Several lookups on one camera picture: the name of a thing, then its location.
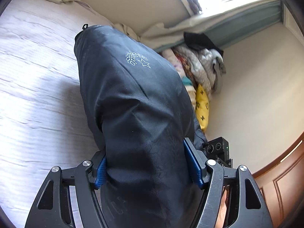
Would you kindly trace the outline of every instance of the black bag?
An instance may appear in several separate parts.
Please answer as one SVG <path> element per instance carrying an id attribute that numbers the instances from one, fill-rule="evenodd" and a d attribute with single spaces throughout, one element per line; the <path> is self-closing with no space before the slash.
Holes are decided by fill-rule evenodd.
<path id="1" fill-rule="evenodd" d="M 203 191 L 185 159 L 183 139 L 194 141 L 196 117 L 178 73 L 110 26 L 79 33 L 74 52 L 89 128 L 106 146 L 101 207 L 109 228 L 190 227 Z"/>

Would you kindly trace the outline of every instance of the silver screw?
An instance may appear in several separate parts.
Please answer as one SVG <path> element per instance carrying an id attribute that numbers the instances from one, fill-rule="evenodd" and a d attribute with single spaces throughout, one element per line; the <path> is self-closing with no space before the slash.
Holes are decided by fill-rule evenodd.
<path id="1" fill-rule="evenodd" d="M 90 160 L 83 161 L 82 165 L 89 166 L 89 165 L 91 165 L 91 161 Z"/>
<path id="2" fill-rule="evenodd" d="M 246 170 L 247 170 L 247 167 L 244 166 L 244 165 L 240 165 L 240 170 L 241 170 L 241 171 L 246 171 Z"/>
<path id="3" fill-rule="evenodd" d="M 215 165 L 215 164 L 216 164 L 216 161 L 213 160 L 213 159 L 209 159 L 209 160 L 207 161 L 207 164 L 208 164 L 208 165 Z"/>
<path id="4" fill-rule="evenodd" d="M 59 167 L 58 167 L 58 166 L 54 166 L 54 167 L 52 168 L 52 172 L 57 172 L 57 171 L 59 171 Z"/>

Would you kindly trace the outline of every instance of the white logo print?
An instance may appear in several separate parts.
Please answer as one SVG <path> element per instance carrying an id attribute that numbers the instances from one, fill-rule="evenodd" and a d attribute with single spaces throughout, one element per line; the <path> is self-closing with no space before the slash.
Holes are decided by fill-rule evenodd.
<path id="1" fill-rule="evenodd" d="M 127 51 L 126 60 L 129 64 L 131 64 L 133 66 L 135 66 L 137 64 L 136 61 L 138 61 L 142 64 L 143 67 L 150 68 L 149 63 L 146 62 L 146 61 L 148 61 L 148 59 L 139 53 Z"/>

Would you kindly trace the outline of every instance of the yellow fabric with pattern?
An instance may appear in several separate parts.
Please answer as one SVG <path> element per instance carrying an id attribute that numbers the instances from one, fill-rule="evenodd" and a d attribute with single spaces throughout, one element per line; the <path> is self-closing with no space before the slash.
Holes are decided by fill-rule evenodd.
<path id="1" fill-rule="evenodd" d="M 199 121 L 201 130 L 206 131 L 209 120 L 209 100 L 203 87 L 199 84 L 196 91 L 196 118 Z"/>

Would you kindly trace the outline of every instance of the mattress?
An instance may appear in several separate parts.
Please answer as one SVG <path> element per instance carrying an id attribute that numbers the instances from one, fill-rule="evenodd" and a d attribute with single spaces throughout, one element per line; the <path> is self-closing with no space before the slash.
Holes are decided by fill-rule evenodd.
<path id="1" fill-rule="evenodd" d="M 74 37 L 108 21 L 80 4 L 12 0 L 0 17 L 0 206 L 17 228 L 50 169 L 98 148 L 79 90 Z M 71 191 L 77 228 L 82 227 Z"/>

